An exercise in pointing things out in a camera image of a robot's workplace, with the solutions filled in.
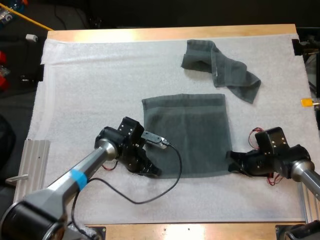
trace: flat gray towel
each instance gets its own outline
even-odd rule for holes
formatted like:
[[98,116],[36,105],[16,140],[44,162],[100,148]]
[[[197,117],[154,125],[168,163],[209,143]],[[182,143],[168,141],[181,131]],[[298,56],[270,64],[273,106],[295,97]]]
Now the flat gray towel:
[[213,41],[188,40],[181,67],[212,73],[216,88],[227,87],[251,104],[261,85],[261,80],[247,71],[247,65],[223,55]]
[[[182,177],[228,174],[226,152],[232,149],[224,94],[178,94],[142,100],[144,128],[166,138],[182,157]],[[161,178],[176,178],[177,154],[171,149],[146,147],[162,170]]]

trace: wooden table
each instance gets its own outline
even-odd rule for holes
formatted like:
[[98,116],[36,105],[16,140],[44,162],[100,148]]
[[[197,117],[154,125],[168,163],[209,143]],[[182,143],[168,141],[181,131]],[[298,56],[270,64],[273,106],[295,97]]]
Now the wooden table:
[[[294,24],[49,31],[48,39],[77,43],[129,43],[213,37],[296,34]],[[107,240],[275,240],[275,225],[303,222],[108,224]]]

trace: red wire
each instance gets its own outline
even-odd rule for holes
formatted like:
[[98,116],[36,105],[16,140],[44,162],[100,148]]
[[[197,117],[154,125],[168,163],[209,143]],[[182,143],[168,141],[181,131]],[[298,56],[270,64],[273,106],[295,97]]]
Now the red wire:
[[106,166],[103,165],[103,164],[102,164],[102,167],[104,168],[104,170],[110,172],[110,171],[114,170],[114,169],[117,167],[117,165],[118,165],[118,161],[115,162],[115,165],[113,166],[113,168],[108,168],[108,167],[106,167]]
[[267,183],[270,184],[271,186],[274,186],[274,185],[280,183],[283,178],[284,178],[283,176],[280,176],[280,174],[277,174],[277,175],[275,176],[275,178],[273,179],[273,181],[270,180],[270,179],[272,179],[271,176],[267,177],[266,181],[267,181]]
[[256,132],[256,133],[259,133],[259,132],[262,132],[263,129],[261,127],[256,127],[254,129],[251,130],[251,132],[249,133],[249,137],[248,137],[248,142],[249,142],[249,145],[253,148],[253,149],[259,149],[258,146],[254,146],[253,143],[251,142],[251,135]]

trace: crumpled gray towel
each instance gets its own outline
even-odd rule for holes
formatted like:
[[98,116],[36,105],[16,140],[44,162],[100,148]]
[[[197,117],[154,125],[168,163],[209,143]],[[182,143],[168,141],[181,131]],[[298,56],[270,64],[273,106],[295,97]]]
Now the crumpled gray towel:
[[[232,149],[224,94],[178,94],[142,100],[144,128],[173,144],[182,157],[183,178],[228,174],[226,152]],[[148,158],[176,178],[178,157],[170,147],[146,146]]]
[[209,40],[188,40],[181,67],[212,73],[216,88],[227,87],[238,98],[251,104],[261,85],[261,80],[247,71],[247,65],[226,57]]

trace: water bottle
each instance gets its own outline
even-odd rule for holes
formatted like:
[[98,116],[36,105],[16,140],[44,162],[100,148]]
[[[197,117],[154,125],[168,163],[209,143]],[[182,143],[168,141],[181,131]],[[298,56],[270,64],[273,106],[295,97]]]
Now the water bottle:
[[[22,13],[25,10],[26,0],[10,0],[7,5],[9,8],[15,10],[16,12]],[[17,16],[12,12],[0,8],[0,29],[2,29],[6,24],[12,21]]]

